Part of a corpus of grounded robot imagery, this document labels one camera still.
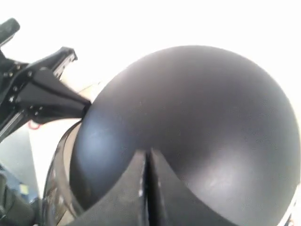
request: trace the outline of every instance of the helmet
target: helmet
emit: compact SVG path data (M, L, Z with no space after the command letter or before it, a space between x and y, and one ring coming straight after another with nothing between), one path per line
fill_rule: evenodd
M300 182L290 103L226 50L152 53L114 77L51 163L44 224L284 225Z

